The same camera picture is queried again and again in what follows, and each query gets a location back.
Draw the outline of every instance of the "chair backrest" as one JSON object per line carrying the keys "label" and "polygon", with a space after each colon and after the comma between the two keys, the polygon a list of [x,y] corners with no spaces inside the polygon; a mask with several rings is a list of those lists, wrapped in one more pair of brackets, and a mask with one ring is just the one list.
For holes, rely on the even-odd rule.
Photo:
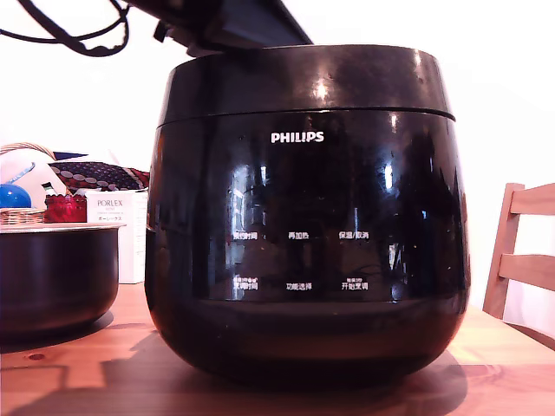
{"label": "chair backrest", "polygon": [[530,189],[506,184],[483,308],[499,319],[505,311],[510,279],[555,290],[555,257],[513,254],[520,214],[555,215],[555,184]]}

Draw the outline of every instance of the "wooden table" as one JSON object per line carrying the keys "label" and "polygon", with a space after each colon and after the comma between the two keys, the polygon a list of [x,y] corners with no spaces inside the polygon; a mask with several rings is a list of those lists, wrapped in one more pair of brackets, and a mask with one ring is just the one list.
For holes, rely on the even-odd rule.
{"label": "wooden table", "polygon": [[4,354],[1,401],[2,414],[16,416],[553,416],[555,352],[470,308],[448,351],[397,387],[320,394],[252,391],[178,358],[155,331],[143,286],[121,285],[111,314],[96,331]]}

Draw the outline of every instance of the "wicker basket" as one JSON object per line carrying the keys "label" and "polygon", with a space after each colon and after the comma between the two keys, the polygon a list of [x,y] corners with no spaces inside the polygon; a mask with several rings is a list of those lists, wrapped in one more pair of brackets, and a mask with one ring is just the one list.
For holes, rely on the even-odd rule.
{"label": "wicker basket", "polygon": [[1,225],[38,224],[44,222],[44,212],[35,208],[1,208]]}
{"label": "wicker basket", "polygon": [[[37,145],[35,143],[11,143],[0,147],[0,156],[19,149],[32,149],[48,154],[50,158],[56,160],[56,156],[47,147]],[[36,208],[1,208],[0,218],[1,225],[17,225],[17,224],[38,224],[44,222],[44,212],[46,210],[37,210]]]}

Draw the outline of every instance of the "black cable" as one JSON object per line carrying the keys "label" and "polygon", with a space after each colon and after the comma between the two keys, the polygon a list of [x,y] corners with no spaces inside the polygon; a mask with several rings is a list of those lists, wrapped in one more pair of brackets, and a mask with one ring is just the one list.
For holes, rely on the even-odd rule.
{"label": "black cable", "polygon": [[[44,15],[30,0],[18,0],[23,8],[35,19],[45,30],[47,30],[54,38],[41,38],[33,36],[19,35],[17,33],[9,32],[8,30],[0,29],[0,35],[5,35],[13,39],[25,42],[43,43],[43,44],[59,44],[67,46],[75,52],[94,57],[111,56],[122,51],[129,41],[129,23],[127,21],[127,13],[129,12],[129,5],[123,9],[115,0],[108,0],[117,10],[120,18],[107,26],[104,29],[97,30],[96,32],[88,33],[81,36],[71,36],[64,29],[60,28],[56,23]],[[125,35],[121,45],[116,45],[109,49],[104,46],[97,46],[92,49],[87,49],[80,41],[92,39],[94,37],[102,36],[110,30],[116,28],[121,23],[125,25]]]}

